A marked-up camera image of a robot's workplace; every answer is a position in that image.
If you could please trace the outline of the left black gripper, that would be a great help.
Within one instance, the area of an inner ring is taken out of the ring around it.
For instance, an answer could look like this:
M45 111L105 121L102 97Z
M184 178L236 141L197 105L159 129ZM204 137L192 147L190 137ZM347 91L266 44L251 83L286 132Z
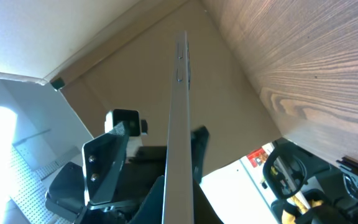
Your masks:
M137 207L149 194L157 178L164 175L165 146L141 146L125 163L128 141L126 125L121 122L83 145L85 205L102 206L113 199L115 208ZM203 178L208 141L206 126L191 132L192 171L198 184Z

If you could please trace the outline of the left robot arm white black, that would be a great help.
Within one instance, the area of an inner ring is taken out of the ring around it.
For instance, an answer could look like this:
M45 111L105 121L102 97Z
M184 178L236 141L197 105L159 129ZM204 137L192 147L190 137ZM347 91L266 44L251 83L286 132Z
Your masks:
M83 165L63 166L46 193L46 208L72 223L162 223L165 146L141 146L128 157L129 125L83 146Z

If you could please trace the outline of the blue Galaxy S25 smartphone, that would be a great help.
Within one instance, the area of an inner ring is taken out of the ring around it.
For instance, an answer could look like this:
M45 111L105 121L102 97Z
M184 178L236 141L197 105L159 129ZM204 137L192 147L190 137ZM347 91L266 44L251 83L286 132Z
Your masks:
M163 224L194 222L189 83L188 38L187 33L182 31L175 40L162 208Z

